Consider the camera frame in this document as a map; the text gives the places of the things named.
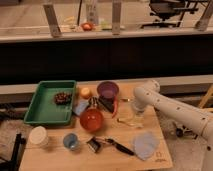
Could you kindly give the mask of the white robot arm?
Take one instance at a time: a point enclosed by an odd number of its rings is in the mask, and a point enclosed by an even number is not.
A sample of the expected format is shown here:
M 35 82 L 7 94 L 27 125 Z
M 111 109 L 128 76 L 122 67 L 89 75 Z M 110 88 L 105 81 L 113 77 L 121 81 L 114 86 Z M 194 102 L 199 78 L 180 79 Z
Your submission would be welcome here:
M 133 89 L 133 105 L 145 111 L 148 105 L 182 123 L 207 141 L 201 171 L 213 171 L 213 113 L 160 94 L 156 80 L 145 80 Z

